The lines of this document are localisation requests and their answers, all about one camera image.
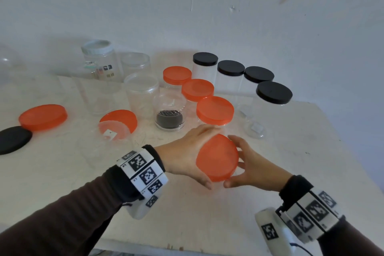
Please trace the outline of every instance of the person's left hand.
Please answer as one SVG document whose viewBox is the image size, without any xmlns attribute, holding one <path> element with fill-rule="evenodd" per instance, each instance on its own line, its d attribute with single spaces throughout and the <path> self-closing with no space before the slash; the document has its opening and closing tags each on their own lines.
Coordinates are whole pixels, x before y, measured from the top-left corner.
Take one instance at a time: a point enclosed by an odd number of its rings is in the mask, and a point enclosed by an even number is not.
<svg viewBox="0 0 384 256">
<path fill-rule="evenodd" d="M 196 158 L 201 147 L 221 130 L 213 125 L 199 125 L 181 139 L 155 147 L 166 172 L 189 176 L 212 189 L 212 181 L 196 166 Z"/>
</svg>

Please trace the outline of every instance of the person's right hand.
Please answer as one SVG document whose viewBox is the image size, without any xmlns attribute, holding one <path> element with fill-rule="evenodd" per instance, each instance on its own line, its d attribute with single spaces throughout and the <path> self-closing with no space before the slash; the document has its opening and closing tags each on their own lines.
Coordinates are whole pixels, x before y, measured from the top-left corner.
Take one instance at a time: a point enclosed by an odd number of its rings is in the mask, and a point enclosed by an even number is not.
<svg viewBox="0 0 384 256">
<path fill-rule="evenodd" d="M 256 153 L 248 143 L 238 136 L 229 135 L 228 138 L 242 150 L 239 157 L 244 162 L 238 162 L 238 166 L 244 169 L 244 173 L 232 176 L 224 181 L 225 188 L 252 185 L 264 190 L 280 192 L 292 174 L 283 168 L 276 166 L 266 158 Z"/>
</svg>

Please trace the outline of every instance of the brown sleeve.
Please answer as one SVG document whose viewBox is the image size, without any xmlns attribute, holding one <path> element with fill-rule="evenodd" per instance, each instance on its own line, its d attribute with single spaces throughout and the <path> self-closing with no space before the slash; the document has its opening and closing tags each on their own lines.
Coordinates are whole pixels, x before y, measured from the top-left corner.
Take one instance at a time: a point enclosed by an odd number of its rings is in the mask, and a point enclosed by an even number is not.
<svg viewBox="0 0 384 256">
<path fill-rule="evenodd" d="M 303 176 L 292 176 L 280 191 L 283 210 L 288 210 L 312 187 Z M 384 252 L 349 224 L 345 217 L 318 241 L 324 256 L 384 256 Z"/>
<path fill-rule="evenodd" d="M 100 176 L 1 233 L 0 254 L 88 255 L 121 204 Z"/>
</svg>

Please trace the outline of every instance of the person's right arm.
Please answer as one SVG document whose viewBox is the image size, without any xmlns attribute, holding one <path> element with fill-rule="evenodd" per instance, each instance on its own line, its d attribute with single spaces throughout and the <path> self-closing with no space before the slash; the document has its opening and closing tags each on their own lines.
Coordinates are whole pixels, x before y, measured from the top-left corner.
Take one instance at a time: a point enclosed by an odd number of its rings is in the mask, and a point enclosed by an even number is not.
<svg viewBox="0 0 384 256">
<path fill-rule="evenodd" d="M 292 175 L 256 153 L 248 143 L 237 136 L 228 136 L 242 150 L 238 166 L 245 171 L 224 182 L 225 188 L 252 185 L 264 190 L 279 192 L 285 208 L 290 208 L 312 187 L 302 176 Z M 330 231 L 319 239 L 324 256 L 384 256 L 384 252 L 342 218 Z"/>
</svg>

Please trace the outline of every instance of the qr code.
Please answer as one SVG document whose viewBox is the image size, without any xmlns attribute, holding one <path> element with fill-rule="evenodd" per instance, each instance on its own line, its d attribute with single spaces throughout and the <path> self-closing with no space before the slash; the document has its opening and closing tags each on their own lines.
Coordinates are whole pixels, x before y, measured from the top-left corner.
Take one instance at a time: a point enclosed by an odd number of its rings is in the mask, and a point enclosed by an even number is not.
<svg viewBox="0 0 384 256">
<path fill-rule="evenodd" d="M 279 235 L 277 234 L 275 228 L 273 227 L 273 225 L 271 223 L 266 224 L 266 225 L 262 225 L 262 229 L 263 229 L 265 237 L 268 241 L 273 240 L 273 239 L 277 239 L 279 237 Z"/>
<path fill-rule="evenodd" d="M 151 186 L 148 187 L 148 190 L 151 194 L 154 194 L 160 187 L 163 186 L 160 180 L 156 180 Z"/>
<path fill-rule="evenodd" d="M 122 158 L 124 160 L 127 160 L 129 157 L 132 157 L 133 155 L 135 155 L 137 152 L 136 151 L 130 151 L 128 154 L 124 155 Z"/>
<path fill-rule="evenodd" d="M 145 185 L 148 185 L 154 178 L 157 177 L 156 173 L 152 170 L 151 167 L 149 167 L 147 170 L 145 170 L 139 176 Z"/>
<path fill-rule="evenodd" d="M 140 154 L 128 161 L 128 164 L 135 172 L 143 167 L 146 163 L 146 160 Z"/>
<path fill-rule="evenodd" d="M 322 206 L 317 200 L 312 201 L 305 209 L 309 211 L 310 215 L 313 216 L 318 222 L 329 214 L 325 207 Z"/>
<path fill-rule="evenodd" d="M 296 225 L 291 221 L 285 223 L 287 227 L 295 234 L 296 237 L 300 237 L 303 233 L 296 227 Z"/>
<path fill-rule="evenodd" d="M 331 198 L 325 191 L 322 191 L 319 194 L 319 197 L 324 200 L 324 202 L 330 207 L 333 208 L 337 203 Z"/>
<path fill-rule="evenodd" d="M 152 195 L 151 199 L 147 201 L 147 203 L 145 204 L 146 206 L 148 206 L 149 208 L 152 207 L 152 205 L 156 202 L 156 200 L 158 200 L 159 198 L 156 196 L 156 195 Z"/>
<path fill-rule="evenodd" d="M 300 211 L 294 218 L 294 222 L 300 227 L 300 229 L 306 233 L 313 228 L 313 223 L 308 219 L 302 211 Z"/>
</svg>

